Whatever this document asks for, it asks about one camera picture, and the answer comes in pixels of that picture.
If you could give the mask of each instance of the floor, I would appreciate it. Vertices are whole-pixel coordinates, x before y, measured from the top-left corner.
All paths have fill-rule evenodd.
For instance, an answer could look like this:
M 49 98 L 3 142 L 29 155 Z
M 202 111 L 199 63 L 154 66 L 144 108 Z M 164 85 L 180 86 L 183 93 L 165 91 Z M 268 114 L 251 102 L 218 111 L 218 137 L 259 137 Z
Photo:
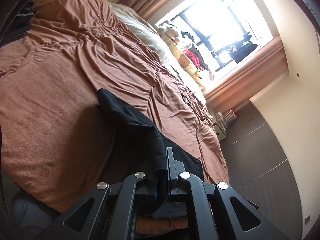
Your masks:
M 300 195 L 281 145 L 250 101 L 236 114 L 220 142 L 230 185 L 291 240 L 301 240 Z

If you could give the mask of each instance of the window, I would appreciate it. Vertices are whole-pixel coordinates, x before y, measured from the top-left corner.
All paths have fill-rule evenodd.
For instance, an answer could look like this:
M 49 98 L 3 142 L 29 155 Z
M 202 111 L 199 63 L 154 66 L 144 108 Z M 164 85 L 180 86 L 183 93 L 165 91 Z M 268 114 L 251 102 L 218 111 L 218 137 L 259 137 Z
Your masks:
M 246 34 L 224 0 L 200 0 L 171 19 L 180 31 L 188 32 L 212 71 L 219 71 L 233 59 L 228 48 Z

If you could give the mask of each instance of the red object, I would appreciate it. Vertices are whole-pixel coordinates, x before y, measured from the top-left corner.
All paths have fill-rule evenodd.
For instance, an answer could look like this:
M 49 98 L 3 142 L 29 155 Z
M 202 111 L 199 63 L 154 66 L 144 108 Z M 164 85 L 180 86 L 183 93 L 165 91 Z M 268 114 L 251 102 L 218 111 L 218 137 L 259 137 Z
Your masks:
M 184 55 L 186 55 L 191 62 L 196 66 L 199 67 L 200 66 L 200 62 L 199 62 L 199 57 L 194 54 L 191 50 L 187 49 L 183 51 Z

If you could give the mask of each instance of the window frame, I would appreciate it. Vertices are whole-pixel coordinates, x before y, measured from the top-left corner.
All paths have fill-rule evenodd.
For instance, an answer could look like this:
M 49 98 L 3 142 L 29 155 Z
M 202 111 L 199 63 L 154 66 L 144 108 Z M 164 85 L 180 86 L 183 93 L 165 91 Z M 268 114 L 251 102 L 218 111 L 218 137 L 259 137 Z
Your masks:
M 179 14 L 177 14 L 175 17 L 173 17 L 171 19 L 171 21 L 173 21 L 175 18 L 180 17 L 182 20 L 184 20 L 186 22 L 186 24 L 188 24 L 190 26 L 190 28 L 195 32 L 195 34 L 199 37 L 200 41 L 197 42 L 196 44 L 199 46 L 201 44 L 204 44 L 207 49 L 210 51 L 211 55 L 217 60 L 217 62 L 219 63 L 220 67 L 218 69 L 215 70 L 215 72 L 218 72 L 219 70 L 221 70 L 222 68 L 224 68 L 225 66 L 227 66 L 229 63 L 231 63 L 233 60 L 229 60 L 226 63 L 223 63 L 220 59 L 219 59 L 219 54 L 226 51 L 228 47 L 230 46 L 225 46 L 223 48 L 220 48 L 218 50 L 215 50 L 213 48 L 213 46 L 211 45 L 211 43 L 209 42 L 209 39 L 215 34 L 215 33 L 211 33 L 208 36 L 204 36 L 198 29 L 196 29 L 189 21 L 187 16 L 184 14 L 189 8 L 191 8 L 192 6 L 194 6 L 197 2 L 194 2 L 193 4 L 191 4 L 190 6 L 188 6 L 186 9 L 184 9 L 182 12 L 180 12 Z M 245 34 L 246 31 L 243 28 L 242 24 L 240 23 L 239 19 L 237 18 L 237 16 L 234 14 L 234 12 L 232 11 L 232 9 L 230 8 L 230 6 L 227 7 L 227 10 L 231 13 L 233 19 L 235 20 L 235 22 L 237 22 L 237 24 L 239 25 L 239 27 L 242 30 L 242 33 Z

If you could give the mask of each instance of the round metal bolt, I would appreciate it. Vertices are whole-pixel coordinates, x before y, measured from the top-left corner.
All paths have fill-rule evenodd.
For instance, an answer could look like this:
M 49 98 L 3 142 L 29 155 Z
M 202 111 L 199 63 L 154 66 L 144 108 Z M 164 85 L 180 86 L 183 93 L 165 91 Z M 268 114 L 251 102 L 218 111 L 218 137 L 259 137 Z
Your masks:
M 145 173 L 142 172 L 142 171 L 138 171 L 138 172 L 135 174 L 135 176 L 136 176 L 136 178 L 138 178 L 138 179 L 142 179 L 142 178 L 144 178 Z
M 219 182 L 218 183 L 218 187 L 221 189 L 227 189 L 228 188 L 228 184 L 225 182 Z
M 99 182 L 97 184 L 98 189 L 105 189 L 107 187 L 107 184 L 105 182 Z
M 189 172 L 182 172 L 180 173 L 180 177 L 183 178 L 183 179 L 189 179 L 190 178 L 190 173 Z

